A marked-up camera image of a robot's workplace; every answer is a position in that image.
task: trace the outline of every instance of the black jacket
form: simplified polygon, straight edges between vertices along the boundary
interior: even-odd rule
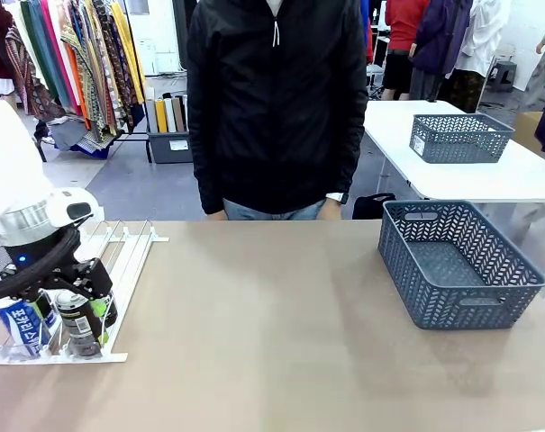
[[[348,192],[368,99],[358,0],[284,0],[276,19],[266,0],[201,0],[187,72],[206,213],[223,198],[283,213]]]

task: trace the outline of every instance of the watch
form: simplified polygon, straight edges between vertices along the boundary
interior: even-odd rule
[[[342,192],[327,193],[326,198],[330,198],[331,200],[338,201],[342,205],[348,202],[348,194],[342,193]]]

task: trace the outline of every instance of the zipper pull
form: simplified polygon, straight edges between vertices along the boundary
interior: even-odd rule
[[[274,39],[272,40],[272,48],[280,46],[280,29],[278,29],[278,21],[274,19]]]

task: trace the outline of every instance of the gray storage bin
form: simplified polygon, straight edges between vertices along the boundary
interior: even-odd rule
[[[148,133],[154,162],[181,164],[192,162],[188,132]]]
[[[544,276],[471,203],[386,202],[378,250],[421,329],[508,329]]]
[[[513,134],[484,114],[415,115],[410,147],[430,164],[494,163]]]

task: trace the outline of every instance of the white label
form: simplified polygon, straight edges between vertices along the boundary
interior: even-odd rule
[[[88,323],[88,318],[86,317],[77,318],[75,319],[75,321],[76,321],[77,329],[80,333],[86,333],[88,331],[92,331],[90,329],[90,324]]]
[[[414,151],[420,156],[424,154],[424,141],[418,137],[414,137]]]
[[[170,141],[170,150],[188,150],[188,141],[186,141],[185,139],[182,139],[180,141]]]

